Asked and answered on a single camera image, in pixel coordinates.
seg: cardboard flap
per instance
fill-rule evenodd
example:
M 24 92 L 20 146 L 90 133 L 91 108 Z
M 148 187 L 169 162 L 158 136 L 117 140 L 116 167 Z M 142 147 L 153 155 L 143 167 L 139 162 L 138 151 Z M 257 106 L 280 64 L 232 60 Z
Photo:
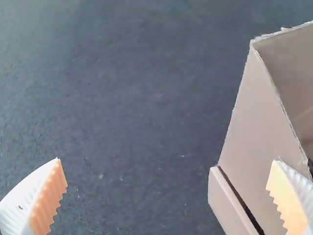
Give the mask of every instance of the cardboard flap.
M 285 235 L 280 214 L 265 190 L 271 163 L 281 158 L 308 178 L 310 172 L 306 155 L 291 126 L 288 110 L 280 98 L 280 87 L 275 86 L 276 80 L 270 75 L 276 70 L 274 66 L 266 67 L 262 52 L 250 48 L 219 165 L 265 234 Z M 265 60 L 270 64 L 273 59 L 269 55 Z

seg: floor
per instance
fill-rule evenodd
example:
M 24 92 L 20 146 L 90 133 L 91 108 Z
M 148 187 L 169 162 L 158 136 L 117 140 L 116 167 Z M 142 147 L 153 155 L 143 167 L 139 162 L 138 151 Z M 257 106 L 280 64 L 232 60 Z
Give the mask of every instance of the floor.
M 249 40 L 312 0 L 2 0 L 0 197 L 58 156 L 52 235 L 222 235 L 207 205 Z

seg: cardboard box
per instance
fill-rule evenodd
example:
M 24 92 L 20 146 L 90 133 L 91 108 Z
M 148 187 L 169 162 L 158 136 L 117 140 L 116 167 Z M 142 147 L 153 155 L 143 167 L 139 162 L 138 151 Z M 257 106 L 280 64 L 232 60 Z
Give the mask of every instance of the cardboard box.
M 312 178 L 312 22 L 250 43 L 218 167 L 209 176 L 209 204 L 226 234 L 286 234 L 265 190 L 279 158 Z

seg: open cardboard box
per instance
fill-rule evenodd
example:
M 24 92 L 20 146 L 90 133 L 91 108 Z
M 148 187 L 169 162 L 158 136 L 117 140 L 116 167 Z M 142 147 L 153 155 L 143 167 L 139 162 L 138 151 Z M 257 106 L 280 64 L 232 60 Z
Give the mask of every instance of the open cardboard box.
M 208 201 L 227 235 L 285 235 L 265 190 L 272 161 L 307 178 L 313 160 L 313 23 L 250 43 Z

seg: gray carpet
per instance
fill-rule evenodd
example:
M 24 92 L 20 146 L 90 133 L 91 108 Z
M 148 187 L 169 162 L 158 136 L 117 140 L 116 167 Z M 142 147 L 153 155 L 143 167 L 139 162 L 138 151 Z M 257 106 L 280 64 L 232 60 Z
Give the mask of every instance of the gray carpet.
M 249 40 L 312 10 L 312 0 L 2 0 L 0 196 L 58 156 L 69 187 L 52 235 L 223 234 L 207 174 Z

